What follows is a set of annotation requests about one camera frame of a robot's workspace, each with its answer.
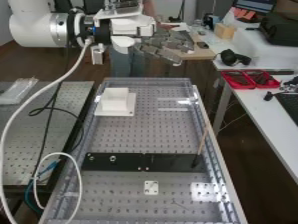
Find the red object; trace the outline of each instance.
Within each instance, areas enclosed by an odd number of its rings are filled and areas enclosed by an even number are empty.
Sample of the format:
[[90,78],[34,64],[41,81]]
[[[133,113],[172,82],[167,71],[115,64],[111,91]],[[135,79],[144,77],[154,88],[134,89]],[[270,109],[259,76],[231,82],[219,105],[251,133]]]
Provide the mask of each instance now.
[[255,87],[259,89],[275,89],[279,88],[280,83],[272,78],[272,76],[262,70],[244,70],[247,77],[255,83]]
[[244,19],[251,20],[252,16],[255,15],[254,11],[248,11],[248,13],[243,16]]
[[247,10],[246,9],[242,9],[239,14],[236,15],[236,18],[242,18],[244,16],[244,14],[247,13]]
[[242,71],[222,71],[220,75],[234,89],[254,89],[255,83]]

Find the white cable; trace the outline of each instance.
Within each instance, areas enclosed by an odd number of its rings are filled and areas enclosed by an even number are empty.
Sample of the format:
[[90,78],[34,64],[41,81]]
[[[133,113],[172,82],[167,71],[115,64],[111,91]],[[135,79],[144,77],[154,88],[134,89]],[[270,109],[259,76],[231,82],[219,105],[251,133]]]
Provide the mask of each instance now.
[[9,220],[9,222],[11,224],[17,224],[15,223],[15,220],[11,216],[11,213],[10,213],[10,210],[9,210],[9,207],[7,207],[7,203],[6,203],[6,198],[5,198],[5,194],[3,194],[3,188],[2,188],[2,163],[3,163],[3,146],[5,146],[5,140],[6,140],[6,134],[7,134],[7,130],[9,130],[9,127],[11,125],[11,122],[15,118],[15,116],[19,114],[19,112],[22,111],[22,109],[25,108],[25,106],[45,92],[47,91],[54,85],[57,85],[61,81],[63,81],[63,79],[67,78],[67,76],[70,76],[70,74],[73,73],[73,71],[77,69],[79,63],[81,63],[81,60],[82,60],[82,57],[85,55],[85,51],[86,51],[86,48],[87,46],[90,45],[91,43],[91,40],[90,39],[86,39],[85,40],[85,46],[81,50],[81,54],[79,54],[79,57],[77,59],[77,62],[75,64],[73,65],[73,67],[70,68],[70,70],[66,72],[66,74],[63,76],[61,76],[55,81],[53,81],[47,86],[45,86],[41,90],[38,90],[30,97],[29,99],[22,103],[22,105],[18,107],[18,109],[14,111],[14,113],[11,114],[7,122],[6,122],[6,125],[3,127],[3,130],[2,130],[2,135],[1,135],[1,144],[0,144],[0,198],[1,198],[1,203],[2,203],[2,208],[3,208],[3,211],[5,211],[5,215],[6,215],[6,218]]
[[38,177],[37,177],[37,176],[38,176],[38,170],[39,170],[39,167],[41,167],[42,162],[43,162],[50,156],[55,156],[55,155],[66,156],[66,157],[71,160],[71,162],[73,162],[73,164],[74,164],[74,167],[75,167],[75,171],[77,171],[77,179],[78,179],[78,198],[77,198],[77,205],[75,205],[75,208],[74,208],[74,210],[73,210],[73,213],[71,213],[71,215],[70,215],[67,221],[65,222],[65,224],[67,224],[67,223],[70,223],[70,221],[71,221],[71,219],[73,219],[73,217],[74,217],[74,215],[75,215],[75,213],[77,213],[77,209],[78,209],[79,204],[81,204],[81,196],[82,196],[82,181],[81,181],[79,169],[78,169],[75,160],[73,159],[73,157],[71,157],[69,154],[66,154],[66,153],[63,153],[63,152],[54,152],[54,153],[47,154],[47,155],[41,159],[39,164],[38,164],[37,169],[35,169],[35,172],[34,172],[34,179],[33,179],[33,193],[34,193],[34,200],[35,200],[35,203],[37,203],[39,209],[43,210],[43,206],[39,204],[39,200],[38,200],[35,181],[37,181],[37,179],[38,179]]
[[219,130],[219,132],[224,129],[224,128],[227,128],[227,126],[230,126],[235,121],[238,121],[242,117],[244,117],[244,115],[247,115],[246,113],[244,114],[242,114],[238,118],[235,118],[228,124],[226,124],[224,125],[224,127]]
[[215,12],[215,7],[216,7],[216,0],[212,1],[212,7],[211,7],[211,14],[214,15]]

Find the metal table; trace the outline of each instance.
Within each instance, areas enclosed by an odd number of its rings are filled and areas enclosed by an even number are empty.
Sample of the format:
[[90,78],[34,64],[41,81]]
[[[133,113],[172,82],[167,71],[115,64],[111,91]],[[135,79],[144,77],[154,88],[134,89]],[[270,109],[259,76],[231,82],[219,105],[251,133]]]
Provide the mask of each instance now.
[[[94,117],[106,87],[129,87],[136,93],[134,117]],[[206,119],[188,79],[107,79],[85,119],[81,149],[73,153],[78,165],[94,152],[194,155]],[[202,159],[200,172],[82,170],[83,195],[73,223],[247,223],[212,131]],[[143,193],[144,181],[158,182],[158,195]],[[39,223],[63,223],[75,205],[75,192],[75,172],[67,163]]]
[[[37,83],[26,98],[46,84],[46,82]],[[0,89],[6,89],[9,85],[10,83],[1,83]],[[55,107],[67,110],[79,117],[79,115],[83,114],[82,109],[90,95],[91,87],[93,82],[63,82],[58,92]],[[22,192],[23,185],[27,184],[31,176],[49,110],[45,110],[34,117],[29,117],[27,113],[30,110],[43,106],[50,99],[53,92],[54,88],[27,105],[11,124],[3,152],[3,187],[6,192],[9,192],[9,190],[13,192]],[[19,105],[0,106],[0,132],[9,116],[18,106]],[[74,125],[75,119],[69,114],[58,111],[53,112],[43,155],[65,150],[66,143],[71,138]],[[42,167],[47,166],[54,159],[57,158],[51,157],[43,163]],[[42,181],[39,185],[47,185],[50,175],[51,172],[43,175],[45,181]]]

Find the black cable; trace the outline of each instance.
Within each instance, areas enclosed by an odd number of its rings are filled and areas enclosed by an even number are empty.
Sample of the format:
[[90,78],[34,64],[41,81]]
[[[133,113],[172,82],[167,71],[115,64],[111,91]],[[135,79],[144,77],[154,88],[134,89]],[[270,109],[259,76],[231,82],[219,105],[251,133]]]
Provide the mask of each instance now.
[[69,151],[66,151],[66,153],[71,153],[74,150],[75,150],[75,148],[78,147],[78,145],[81,144],[81,141],[82,141],[82,138],[83,138],[83,133],[85,133],[85,131],[83,131],[83,122],[82,122],[82,120],[79,119],[79,117],[75,115],[75,114],[73,114],[70,111],[67,111],[67,110],[63,110],[63,109],[59,109],[59,108],[51,108],[51,107],[42,107],[42,108],[37,108],[37,109],[34,109],[34,110],[31,110],[30,112],[35,112],[35,111],[38,111],[38,110],[55,110],[55,111],[61,111],[61,112],[63,112],[63,113],[66,113],[66,114],[69,114],[69,115],[71,115],[74,118],[75,118],[75,121],[78,121],[78,123],[79,123],[79,131],[81,131],[81,135],[79,135],[79,139],[78,139],[78,141],[77,141],[77,144],[71,147],[71,149],[69,150]]
[[182,0],[178,18],[183,21],[183,9],[184,9],[184,0]]
[[[70,49],[70,46],[69,46],[69,36],[66,35],[66,59],[65,59],[65,68],[63,68],[63,73],[67,71],[67,66],[69,66],[69,49]],[[49,111],[49,116],[47,116],[47,120],[46,120],[46,125],[45,125],[45,131],[43,131],[43,138],[42,138],[42,143],[41,143],[41,149],[39,149],[39,154],[38,154],[38,158],[37,158],[37,161],[35,161],[35,165],[34,165],[34,170],[33,170],[33,173],[31,173],[31,178],[34,176],[34,172],[35,172],[35,169],[37,169],[37,166],[38,166],[38,163],[39,163],[39,160],[41,160],[41,156],[43,154],[43,149],[45,149],[45,143],[46,143],[46,138],[47,138],[47,130],[49,130],[49,124],[50,124],[50,120],[51,120],[51,115],[53,115],[53,108],[54,108],[54,104],[55,104],[55,100],[57,100],[57,95],[58,95],[58,91],[61,89],[61,85],[62,83],[58,83],[57,85],[57,88],[55,88],[55,91],[49,99],[49,101],[45,103],[45,105],[41,107],[41,108],[37,108],[34,110],[31,110],[29,112],[29,116],[33,117],[33,116],[37,116],[39,113],[43,112],[43,110],[49,107],[50,105],[50,111]]]

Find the white block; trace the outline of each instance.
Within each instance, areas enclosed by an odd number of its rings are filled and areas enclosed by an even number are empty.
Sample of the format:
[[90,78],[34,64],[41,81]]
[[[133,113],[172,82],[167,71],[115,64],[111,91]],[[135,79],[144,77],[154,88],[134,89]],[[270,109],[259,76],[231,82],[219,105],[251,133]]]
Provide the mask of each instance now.
[[103,111],[127,110],[127,88],[106,88],[101,97]]

